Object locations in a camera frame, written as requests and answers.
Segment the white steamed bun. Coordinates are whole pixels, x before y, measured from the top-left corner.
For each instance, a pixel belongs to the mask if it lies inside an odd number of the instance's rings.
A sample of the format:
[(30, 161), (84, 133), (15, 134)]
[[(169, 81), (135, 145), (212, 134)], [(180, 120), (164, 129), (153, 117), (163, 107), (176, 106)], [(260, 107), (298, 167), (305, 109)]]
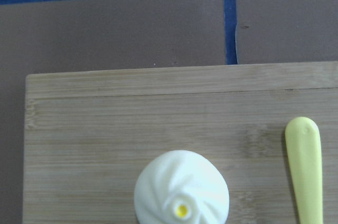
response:
[(139, 223), (226, 223), (229, 206), (222, 174), (192, 151), (174, 150), (158, 156), (135, 184)]

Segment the wooden cutting board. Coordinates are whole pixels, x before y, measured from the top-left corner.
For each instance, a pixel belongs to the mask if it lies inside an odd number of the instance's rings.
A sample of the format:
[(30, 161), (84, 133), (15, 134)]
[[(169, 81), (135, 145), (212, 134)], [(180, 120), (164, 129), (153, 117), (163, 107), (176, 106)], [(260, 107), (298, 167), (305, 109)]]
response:
[(298, 116), (319, 127), (337, 223), (336, 62), (31, 74), (23, 222), (135, 223), (139, 173), (185, 149), (224, 176), (228, 223), (297, 223), (284, 129)]

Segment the yellow plastic knife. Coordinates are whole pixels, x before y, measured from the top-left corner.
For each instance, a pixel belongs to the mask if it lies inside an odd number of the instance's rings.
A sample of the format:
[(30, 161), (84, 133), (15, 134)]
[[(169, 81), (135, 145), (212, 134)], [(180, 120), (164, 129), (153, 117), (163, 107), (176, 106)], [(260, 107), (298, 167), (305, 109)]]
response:
[(323, 223), (321, 137), (317, 124), (296, 117), (285, 128), (285, 141), (300, 223)]

